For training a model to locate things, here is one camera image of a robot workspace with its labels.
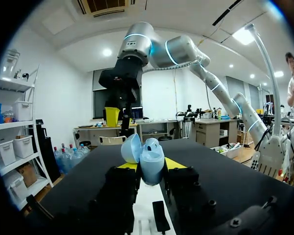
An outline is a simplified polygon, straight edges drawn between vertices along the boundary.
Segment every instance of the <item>yellow tape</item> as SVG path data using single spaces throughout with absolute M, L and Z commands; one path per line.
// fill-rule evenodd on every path
M 171 170 L 171 169 L 174 169 L 174 168 L 187 168 L 186 166 L 182 165 L 182 164 L 179 164 L 169 158 L 165 158 L 165 161 L 166 161 L 166 165 L 167 165 L 167 169 L 168 170 Z
M 118 168 L 130 168 L 130 169 L 134 169 L 136 171 L 137 170 L 137 164 L 125 163 L 123 165 L 120 165 Z
M 165 158 L 166 161 L 166 165 L 167 165 L 167 169 L 171 170 L 174 168 L 187 168 L 186 166 L 177 163 L 176 161 L 173 161 L 169 158 Z M 134 169 L 135 171 L 137 170 L 137 164 L 133 164 L 133 163 L 125 163 L 123 165 L 120 165 L 118 168 L 130 168 L 130 169 Z

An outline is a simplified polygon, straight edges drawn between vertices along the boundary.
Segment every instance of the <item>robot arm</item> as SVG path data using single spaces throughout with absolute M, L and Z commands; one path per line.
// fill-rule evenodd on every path
M 252 26 L 249 26 L 249 28 L 251 28 L 250 31 L 255 35 L 255 29 Z M 267 58 L 264 45 L 259 37 L 255 37 L 255 40 L 272 76 L 271 62 Z M 125 98 L 122 100 L 126 100 L 126 110 L 130 110 L 130 104 L 136 98 L 133 91 L 135 88 L 139 88 L 141 84 L 142 68 L 149 62 L 154 67 L 152 70 L 176 69 L 190 65 L 191 72 L 207 84 L 223 103 L 231 118 L 242 113 L 243 122 L 250 132 L 254 144 L 257 145 L 260 142 L 259 152 L 256 153 L 259 164 L 254 169 L 272 177 L 277 175 L 285 153 L 289 153 L 290 146 L 287 137 L 280 136 L 280 117 L 278 115 L 275 117 L 278 125 L 274 128 L 273 136 L 270 136 L 265 124 L 250 104 L 248 104 L 246 98 L 241 93 L 231 98 L 220 80 L 206 70 L 210 63 L 210 58 L 201 52 L 188 36 L 181 35 L 166 41 L 154 32 L 153 27 L 149 23 L 139 22 L 132 25 L 128 30 L 117 58 L 115 67 L 111 70 L 104 70 L 99 79 L 99 83 L 103 87 L 114 89 L 114 94 L 116 95 L 112 99 L 113 104 L 119 102 L 117 100 L 120 97 L 119 93 L 125 93 L 122 96 Z M 273 84 L 274 88 L 276 88 L 277 84 L 274 81 Z M 279 107 L 277 103 L 279 103 L 279 98 L 276 100 L 276 106 Z M 129 128 L 129 114 L 124 114 L 122 131 Z M 292 137 L 294 148 L 294 128 L 292 130 Z

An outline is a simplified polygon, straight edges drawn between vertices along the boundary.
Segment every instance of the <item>wooden floor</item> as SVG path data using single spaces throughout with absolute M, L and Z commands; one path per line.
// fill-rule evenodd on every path
M 244 165 L 250 167 L 251 165 L 251 158 L 253 156 L 253 154 L 255 153 L 254 150 L 254 144 L 250 145 L 250 148 L 245 148 L 242 147 L 242 150 L 240 151 L 240 154 L 238 155 L 238 157 L 233 158 L 233 160 L 239 162 L 239 163 L 243 163 Z M 53 184 L 57 185 L 57 183 L 59 183 L 63 178 L 64 178 L 64 174 L 62 174 Z M 51 186 L 47 185 L 45 188 L 43 188 L 36 196 L 36 200 L 38 202 L 40 202 L 43 197 L 51 190 Z M 30 208 L 28 208 L 27 206 L 23 209 L 23 212 L 25 215 L 28 214 L 28 212 L 30 211 Z

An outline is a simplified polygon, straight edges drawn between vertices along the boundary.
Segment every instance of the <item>bolt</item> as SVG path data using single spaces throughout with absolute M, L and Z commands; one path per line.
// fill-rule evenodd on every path
M 239 227 L 241 224 L 241 219 L 240 218 L 233 218 L 230 222 L 230 226 L 233 228 Z

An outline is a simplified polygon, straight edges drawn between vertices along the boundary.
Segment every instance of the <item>black table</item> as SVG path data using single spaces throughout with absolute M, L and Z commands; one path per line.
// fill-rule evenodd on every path
M 283 213 L 294 195 L 294 187 L 259 173 L 188 139 L 160 143 L 166 157 L 199 173 L 203 190 L 217 202 L 215 223 L 223 223 L 252 205 L 263 205 L 274 195 L 277 214 Z M 105 182 L 111 166 L 125 163 L 120 145 L 99 146 L 64 177 L 41 201 L 52 214 L 69 206 L 86 209 Z

